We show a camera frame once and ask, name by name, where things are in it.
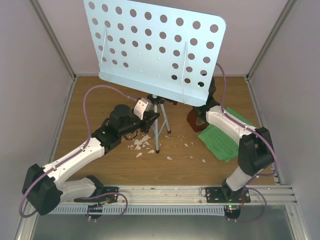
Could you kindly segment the wooden metronome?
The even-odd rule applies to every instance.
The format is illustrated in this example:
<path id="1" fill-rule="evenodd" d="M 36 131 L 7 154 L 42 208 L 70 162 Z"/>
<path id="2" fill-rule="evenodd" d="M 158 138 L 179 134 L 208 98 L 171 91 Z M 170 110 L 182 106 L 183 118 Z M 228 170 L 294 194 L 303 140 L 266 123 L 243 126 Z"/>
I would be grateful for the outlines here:
<path id="1" fill-rule="evenodd" d="M 195 133 L 202 132 L 209 126 L 206 121 L 196 115 L 196 111 L 194 109 L 188 113 L 186 120 Z"/>

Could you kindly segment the light blue music stand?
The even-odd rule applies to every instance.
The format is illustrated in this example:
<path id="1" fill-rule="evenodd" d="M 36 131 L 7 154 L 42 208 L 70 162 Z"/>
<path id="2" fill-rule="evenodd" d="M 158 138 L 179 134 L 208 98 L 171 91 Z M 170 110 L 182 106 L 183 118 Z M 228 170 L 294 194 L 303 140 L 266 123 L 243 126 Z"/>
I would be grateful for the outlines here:
<path id="1" fill-rule="evenodd" d="M 218 105 L 212 78 L 223 18 L 130 0 L 83 6 L 102 80 L 192 106 L 201 118 Z"/>

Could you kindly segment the green sheet music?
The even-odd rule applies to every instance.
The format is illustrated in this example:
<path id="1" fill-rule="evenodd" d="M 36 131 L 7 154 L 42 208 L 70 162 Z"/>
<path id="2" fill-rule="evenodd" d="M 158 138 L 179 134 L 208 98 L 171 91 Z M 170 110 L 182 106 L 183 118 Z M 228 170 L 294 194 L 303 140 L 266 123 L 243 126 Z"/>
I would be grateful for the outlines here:
<path id="1" fill-rule="evenodd" d="M 205 128 L 198 138 L 220 161 L 229 162 L 238 156 L 237 143 L 214 125 Z"/>
<path id="2" fill-rule="evenodd" d="M 233 119 L 238 119 L 239 122 L 243 122 L 247 125 L 254 126 L 254 127 L 256 126 L 255 124 L 248 121 L 246 118 L 244 118 L 242 115 L 240 115 L 239 113 L 237 113 L 235 110 L 233 110 L 230 107 L 228 107 L 224 111 L 227 112 L 227 114 L 230 115 Z"/>

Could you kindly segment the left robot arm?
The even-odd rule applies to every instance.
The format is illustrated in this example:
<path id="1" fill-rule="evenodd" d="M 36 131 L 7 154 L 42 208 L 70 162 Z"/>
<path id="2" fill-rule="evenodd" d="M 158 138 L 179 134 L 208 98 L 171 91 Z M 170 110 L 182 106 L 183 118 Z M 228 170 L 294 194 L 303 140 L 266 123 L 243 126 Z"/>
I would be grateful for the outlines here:
<path id="1" fill-rule="evenodd" d="M 69 200 L 98 202 L 103 197 L 104 185 L 96 177 L 90 175 L 76 181 L 69 181 L 69 177 L 115 149 L 128 134 L 148 133 L 159 116 L 142 101 L 138 101 L 134 109 L 118 104 L 79 147 L 44 166 L 33 164 L 28 168 L 20 204 L 28 201 L 35 212 L 43 216 Z"/>

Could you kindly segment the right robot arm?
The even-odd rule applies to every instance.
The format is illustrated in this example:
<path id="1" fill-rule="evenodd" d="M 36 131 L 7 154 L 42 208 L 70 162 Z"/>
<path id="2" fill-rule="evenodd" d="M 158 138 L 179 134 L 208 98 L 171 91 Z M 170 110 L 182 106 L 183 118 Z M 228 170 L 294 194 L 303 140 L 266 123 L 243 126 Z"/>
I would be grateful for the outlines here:
<path id="1" fill-rule="evenodd" d="M 276 169 L 278 160 L 269 130 L 256 128 L 231 116 L 223 103 L 214 99 L 215 91 L 215 80 L 212 79 L 205 105 L 193 110 L 197 117 L 227 134 L 238 146 L 237 168 L 221 185 L 223 200 L 232 203 L 254 177 L 267 176 L 261 171 L 270 165 Z"/>

